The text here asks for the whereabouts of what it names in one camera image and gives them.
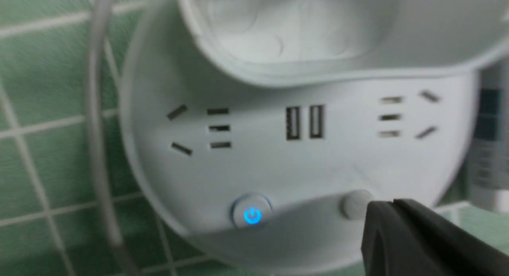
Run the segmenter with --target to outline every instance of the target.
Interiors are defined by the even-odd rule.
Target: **blue power icon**
[[[250,209],[246,209],[244,211],[244,219],[248,224],[255,225],[260,222],[260,220],[262,220],[262,212],[260,212],[259,209],[251,207]]]

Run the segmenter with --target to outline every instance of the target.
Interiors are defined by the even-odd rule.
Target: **white plastic housing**
[[[476,111],[475,74],[247,86],[196,49],[176,0],[151,3],[123,72],[122,136],[154,209],[211,257],[275,274],[360,259],[363,209],[345,198],[351,192],[435,205],[463,159]],[[247,193],[272,209],[258,229],[232,220]]]
[[[179,0],[198,48],[269,87],[463,74],[498,59],[509,0]]]

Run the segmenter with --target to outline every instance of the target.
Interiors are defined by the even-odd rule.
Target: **gray button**
[[[341,201],[341,211],[350,220],[364,220],[366,218],[367,204],[374,197],[369,191],[359,189],[348,193]]]
[[[272,214],[269,201],[260,194],[242,196],[233,204],[233,222],[237,228],[259,226]]]

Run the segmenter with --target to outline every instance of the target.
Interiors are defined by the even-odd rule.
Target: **grout line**
[[[166,271],[166,270],[169,271],[169,269],[171,269],[171,265],[169,265],[167,263],[167,264],[161,264],[161,265],[156,265],[156,266],[151,266],[151,267],[143,268],[142,272],[144,274],[149,274],[149,273],[162,272],[162,271]]]
[[[149,0],[135,0],[126,2],[125,4],[116,4],[113,6],[114,14],[124,14],[134,12],[145,8],[149,4]]]
[[[0,39],[11,37],[13,35],[20,35],[22,33],[29,33],[31,31],[42,30],[46,28],[58,27],[66,24],[80,23],[90,19],[90,12],[80,12],[70,15],[53,17],[24,24],[7,26],[0,28]]]
[[[193,258],[187,258],[184,260],[176,261],[173,265],[171,265],[170,263],[166,263],[166,264],[160,264],[160,265],[155,265],[155,266],[151,266],[151,267],[145,267],[145,268],[142,268],[142,272],[143,273],[161,272],[161,271],[165,271],[165,270],[171,270],[171,269],[177,268],[177,267],[199,264],[199,263],[206,262],[209,260],[211,260],[211,258],[208,256],[196,256]],[[114,274],[112,276],[125,276],[125,275],[120,273],[120,274]]]
[[[123,14],[143,9],[147,6],[148,0],[135,0],[125,4],[116,4],[113,6],[114,14]],[[30,33],[32,31],[44,30],[48,28],[59,27],[67,24],[75,24],[90,20],[91,12],[83,11],[59,17],[49,17],[37,21],[31,21],[23,24],[6,26],[0,28],[0,39]]]
[[[9,126],[14,130],[19,129],[19,122],[18,119],[16,118],[16,113],[14,112],[11,100],[9,99],[9,96],[7,95],[7,92],[4,89],[1,79],[0,79],[0,100],[2,100],[3,108]],[[58,229],[53,218],[49,214],[49,201],[48,198],[46,197],[46,192],[41,183],[41,180],[37,174],[37,170],[35,168],[35,164],[33,163],[33,159],[31,157],[27,142],[25,141],[24,136],[19,133],[14,135],[14,140],[16,142],[16,145],[18,146],[18,150],[23,160],[25,169],[29,174],[33,189],[35,190],[37,198],[39,199],[39,202],[43,208],[43,214],[48,221],[51,236],[53,237],[53,242],[55,243],[56,248],[60,252],[60,256],[62,257],[62,261],[64,262],[64,265],[67,269],[67,273],[70,276],[75,276],[76,273],[74,271],[74,268],[72,267],[69,255],[67,255],[65,251],[64,242],[62,241],[62,238],[58,233]]]
[[[104,118],[111,118],[116,115],[118,115],[117,109],[107,109],[107,110],[102,111],[102,116]],[[63,119],[49,121],[49,122],[43,122],[43,123],[36,124],[36,125],[29,125],[26,127],[14,128],[14,129],[0,132],[0,139],[9,138],[9,137],[13,137],[16,135],[25,135],[25,134],[29,134],[29,133],[45,131],[45,130],[49,130],[49,129],[62,128],[62,127],[66,127],[66,126],[80,124],[82,122],[85,122],[85,116],[77,115],[74,117],[63,118]]]
[[[46,214],[44,212],[36,212],[32,214],[27,214],[25,216],[16,216],[15,218],[7,218],[5,220],[0,220],[0,227],[7,225],[14,225],[20,222],[27,222],[30,220],[38,220],[40,218],[44,218]]]
[[[106,61],[109,66],[109,71],[111,72],[111,77],[113,78],[113,83],[115,84],[115,88],[117,90],[117,95],[120,95],[120,71],[118,69],[117,63],[115,62],[113,48],[111,47],[111,43],[108,39],[104,40],[104,54],[106,55]]]
[[[444,213],[444,212],[451,211],[453,209],[462,209],[462,208],[469,207],[469,206],[470,206],[470,203],[467,200],[462,200],[457,203],[452,203],[452,204],[436,207],[433,210],[436,213]]]
[[[451,222],[456,226],[461,226],[460,209],[451,209]]]
[[[138,192],[126,194],[125,196],[117,196],[117,197],[113,198],[113,202],[119,203],[119,202],[123,202],[126,200],[135,200],[137,198],[142,198],[142,197],[143,197],[143,194],[138,191]],[[50,216],[58,216],[60,214],[71,213],[71,212],[79,211],[82,209],[92,208],[92,207],[95,207],[96,205],[97,205],[97,202],[88,202],[88,203],[84,203],[84,204],[71,205],[71,206],[51,209],[51,210],[49,210],[48,213],[36,212],[36,213],[32,213],[32,214],[27,214],[25,216],[16,216],[15,218],[6,218],[5,220],[0,220],[0,227],[7,226],[7,225],[13,225],[13,224],[17,224],[20,222],[27,222],[30,220],[38,220],[40,218],[44,218],[48,214]]]
[[[202,262],[209,261],[209,260],[211,260],[211,258],[206,255],[196,256],[193,258],[187,258],[187,259],[175,261],[175,262],[173,262],[173,267],[178,268],[178,267],[202,263]]]
[[[169,248],[168,238],[166,236],[166,232],[164,232],[164,225],[156,212],[154,212],[154,217],[156,218],[157,230],[159,232],[159,237],[164,249],[164,256],[166,256],[166,259],[170,264],[169,274],[171,276],[177,276],[177,270],[175,267],[173,267],[173,255],[171,254],[171,249]]]

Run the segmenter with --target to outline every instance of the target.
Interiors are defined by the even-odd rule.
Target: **power cord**
[[[87,74],[85,75],[85,118],[91,177],[97,198],[98,209],[106,230],[107,241],[120,268],[128,276],[141,276],[141,271],[129,254],[120,231],[115,207],[109,189],[107,153],[104,141],[101,114],[101,66],[104,38],[109,26],[111,9],[115,0],[95,0],[91,17],[87,54]]]

